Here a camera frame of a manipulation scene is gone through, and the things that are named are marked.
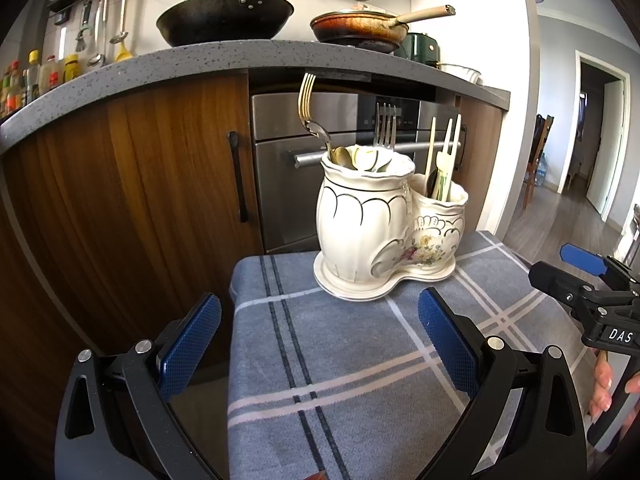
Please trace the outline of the yellow tulip plastic utensil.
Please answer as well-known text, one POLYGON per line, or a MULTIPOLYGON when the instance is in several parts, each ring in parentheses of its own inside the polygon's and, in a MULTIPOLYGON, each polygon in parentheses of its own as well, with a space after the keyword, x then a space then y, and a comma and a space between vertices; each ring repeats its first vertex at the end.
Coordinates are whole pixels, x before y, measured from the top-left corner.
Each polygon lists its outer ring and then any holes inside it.
POLYGON ((454 158, 444 151, 436 155, 436 180, 433 188, 432 199, 444 202, 448 198, 449 185, 452 170, 454 170, 454 158))

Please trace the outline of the wooden cabinet door right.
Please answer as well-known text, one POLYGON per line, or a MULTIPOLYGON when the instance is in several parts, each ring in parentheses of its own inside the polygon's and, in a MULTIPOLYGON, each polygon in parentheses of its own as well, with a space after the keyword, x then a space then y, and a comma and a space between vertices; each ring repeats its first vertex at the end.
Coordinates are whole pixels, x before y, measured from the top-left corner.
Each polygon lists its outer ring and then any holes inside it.
POLYGON ((454 182, 469 194, 465 206, 465 231, 476 230, 482 213, 498 151, 503 110, 468 96, 456 96, 466 127, 463 154, 454 182))

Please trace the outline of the stainless steel oven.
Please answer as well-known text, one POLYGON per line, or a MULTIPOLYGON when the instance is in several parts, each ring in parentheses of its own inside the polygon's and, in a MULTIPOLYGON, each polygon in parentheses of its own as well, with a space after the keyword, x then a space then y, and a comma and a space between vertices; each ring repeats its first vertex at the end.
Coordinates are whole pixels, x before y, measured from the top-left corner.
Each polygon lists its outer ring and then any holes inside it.
MULTIPOLYGON (((326 147, 299 121, 295 93, 253 96, 252 127, 262 242, 267 254, 306 252, 318 248, 316 203, 323 179, 320 158, 326 147)), ((458 110, 446 104, 362 93, 318 92, 311 117, 326 128, 334 145, 370 145, 376 104, 397 107, 396 150, 408 155, 422 172, 432 117, 435 148, 442 147, 448 119, 458 110)))

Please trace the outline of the water bottle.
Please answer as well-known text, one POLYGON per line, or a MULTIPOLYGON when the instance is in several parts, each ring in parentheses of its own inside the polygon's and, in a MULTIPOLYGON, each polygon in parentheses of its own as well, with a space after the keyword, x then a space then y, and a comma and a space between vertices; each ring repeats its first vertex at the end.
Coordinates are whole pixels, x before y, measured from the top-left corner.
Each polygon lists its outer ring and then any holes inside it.
POLYGON ((544 153, 541 153, 538 160, 538 166, 535 174, 536 186, 544 185, 544 181, 546 180, 546 177, 547 177, 547 171, 548 171, 548 162, 547 162, 546 156, 544 156, 544 153))

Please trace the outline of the white ceramic utensil holder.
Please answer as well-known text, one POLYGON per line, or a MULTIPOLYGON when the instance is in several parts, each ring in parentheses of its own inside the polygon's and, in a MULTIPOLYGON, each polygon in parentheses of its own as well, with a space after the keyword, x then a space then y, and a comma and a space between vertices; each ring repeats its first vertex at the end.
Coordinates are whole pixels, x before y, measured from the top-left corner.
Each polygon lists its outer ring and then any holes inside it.
POLYGON ((449 202, 425 197, 424 174, 392 154, 384 172, 338 166, 330 153, 320 160, 314 278, 337 298, 382 298, 403 280, 439 282, 456 267, 469 194, 452 182, 449 202))

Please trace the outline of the grey plaid tablecloth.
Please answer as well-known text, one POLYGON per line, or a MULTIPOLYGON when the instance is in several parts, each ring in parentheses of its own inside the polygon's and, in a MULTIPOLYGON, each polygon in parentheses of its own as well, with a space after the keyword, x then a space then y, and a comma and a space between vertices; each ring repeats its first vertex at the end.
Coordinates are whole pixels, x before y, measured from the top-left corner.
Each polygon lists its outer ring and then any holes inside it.
MULTIPOLYGON (((348 302, 318 286, 313 266, 313 254, 296 252, 248 257, 233 270, 231 477, 412 479, 468 403, 419 321, 423 286, 405 281, 383 298, 348 302)), ((491 234, 462 240, 456 270, 437 290, 514 349, 560 347, 588 401, 592 351, 491 234)))

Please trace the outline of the wooden cabinet door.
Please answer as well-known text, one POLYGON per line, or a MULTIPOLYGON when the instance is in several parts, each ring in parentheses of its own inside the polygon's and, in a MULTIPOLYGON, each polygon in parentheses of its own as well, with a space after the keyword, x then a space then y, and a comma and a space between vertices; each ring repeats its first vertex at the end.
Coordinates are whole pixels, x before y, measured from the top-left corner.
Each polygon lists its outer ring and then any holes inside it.
POLYGON ((2 158, 27 246, 90 340, 117 352, 228 295, 262 251, 243 72, 74 110, 2 158))
POLYGON ((465 231, 476 230, 482 213, 498 151, 503 110, 468 96, 456 96, 466 127, 463 154, 454 182, 469 194, 465 206, 465 231))

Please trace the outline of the silver fork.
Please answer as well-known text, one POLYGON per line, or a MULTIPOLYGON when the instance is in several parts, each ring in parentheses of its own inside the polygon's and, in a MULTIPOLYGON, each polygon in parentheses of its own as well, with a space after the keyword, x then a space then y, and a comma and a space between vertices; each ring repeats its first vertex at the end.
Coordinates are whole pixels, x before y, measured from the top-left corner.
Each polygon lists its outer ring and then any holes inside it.
POLYGON ((376 104, 373 145, 393 151, 397 136, 397 107, 386 103, 376 104))

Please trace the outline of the rusty frying pan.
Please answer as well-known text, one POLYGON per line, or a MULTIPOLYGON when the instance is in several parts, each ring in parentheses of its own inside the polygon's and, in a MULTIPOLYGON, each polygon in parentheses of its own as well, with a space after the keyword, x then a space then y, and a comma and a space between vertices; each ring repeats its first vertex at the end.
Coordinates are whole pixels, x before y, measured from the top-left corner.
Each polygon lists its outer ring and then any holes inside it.
POLYGON ((405 40, 411 23, 454 14, 456 9, 451 4, 401 15, 370 10, 335 11, 314 18, 310 28, 322 44, 393 53, 405 40))

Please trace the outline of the wooden cabinet door left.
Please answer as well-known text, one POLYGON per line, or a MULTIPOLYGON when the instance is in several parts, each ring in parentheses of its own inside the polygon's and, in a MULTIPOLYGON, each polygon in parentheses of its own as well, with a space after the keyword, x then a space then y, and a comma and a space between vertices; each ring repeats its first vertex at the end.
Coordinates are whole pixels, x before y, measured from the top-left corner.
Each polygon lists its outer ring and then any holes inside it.
POLYGON ((2 158, 27 246, 90 340, 117 352, 228 295, 262 251, 243 72, 74 110, 2 158))

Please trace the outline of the black spoon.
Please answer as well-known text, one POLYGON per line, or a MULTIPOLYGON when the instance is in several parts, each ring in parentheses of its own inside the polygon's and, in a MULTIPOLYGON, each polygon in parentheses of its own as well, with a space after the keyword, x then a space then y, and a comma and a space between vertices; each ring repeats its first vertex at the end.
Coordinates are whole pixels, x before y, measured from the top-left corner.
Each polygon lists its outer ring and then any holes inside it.
POLYGON ((438 179, 438 170, 434 169, 426 180, 426 197, 432 197, 434 194, 434 189, 436 188, 436 183, 438 179))

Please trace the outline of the cream chopstick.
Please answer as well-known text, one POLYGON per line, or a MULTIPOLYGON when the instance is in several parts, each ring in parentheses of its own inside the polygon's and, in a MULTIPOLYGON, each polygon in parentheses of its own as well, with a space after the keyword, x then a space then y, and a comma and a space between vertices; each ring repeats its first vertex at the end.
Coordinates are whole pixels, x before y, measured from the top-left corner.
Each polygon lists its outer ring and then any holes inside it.
POLYGON ((448 170, 447 170, 447 177, 446 177, 445 186, 444 186, 444 192, 442 192, 442 198, 446 200, 446 202, 449 202, 452 174, 454 173, 454 163, 456 162, 456 158, 457 158, 461 123, 462 123, 461 114, 458 114, 457 120, 456 120, 456 128, 454 128, 454 140, 452 140, 451 151, 448 154, 449 155, 448 170))
POLYGON ((430 177, 432 173, 432 161, 433 161, 433 155, 434 155, 436 125, 437 125, 437 118, 436 116, 434 116, 432 117, 432 121, 431 121, 430 140, 428 141, 427 158, 426 158, 426 165, 425 165, 425 174, 424 174, 425 180, 424 180, 424 189, 423 189, 425 197, 430 196, 430 191, 428 190, 428 187, 430 185, 428 184, 428 182, 430 182, 430 177))

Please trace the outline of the wooden chair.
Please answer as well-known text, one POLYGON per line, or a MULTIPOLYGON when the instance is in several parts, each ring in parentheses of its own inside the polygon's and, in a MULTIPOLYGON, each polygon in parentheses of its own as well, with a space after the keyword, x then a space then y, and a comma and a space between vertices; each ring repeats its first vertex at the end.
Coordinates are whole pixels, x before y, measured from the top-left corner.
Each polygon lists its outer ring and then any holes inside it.
POLYGON ((533 197, 535 178, 538 170, 544 146, 548 140, 549 132, 554 118, 550 115, 542 117, 538 114, 534 130, 532 147, 530 148, 528 163, 525 171, 525 193, 523 197, 523 209, 526 209, 533 197))

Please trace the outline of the silver spoon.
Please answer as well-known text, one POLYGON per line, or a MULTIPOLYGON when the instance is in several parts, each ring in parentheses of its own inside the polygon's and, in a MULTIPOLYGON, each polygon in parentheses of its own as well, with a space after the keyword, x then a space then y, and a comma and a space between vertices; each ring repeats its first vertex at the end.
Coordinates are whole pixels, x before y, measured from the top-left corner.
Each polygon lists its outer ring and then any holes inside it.
POLYGON ((330 151, 331 162, 347 169, 384 172, 393 159, 393 154, 387 148, 368 148, 367 146, 352 145, 345 148, 338 146, 330 151))

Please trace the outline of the yellow oil bottle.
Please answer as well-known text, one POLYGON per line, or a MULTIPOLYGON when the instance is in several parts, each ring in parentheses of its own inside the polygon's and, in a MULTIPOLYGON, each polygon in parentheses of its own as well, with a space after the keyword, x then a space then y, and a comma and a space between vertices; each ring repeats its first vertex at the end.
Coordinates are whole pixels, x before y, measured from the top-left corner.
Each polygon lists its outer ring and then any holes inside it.
POLYGON ((69 82, 81 75, 79 56, 77 53, 67 55, 63 65, 63 81, 69 82))

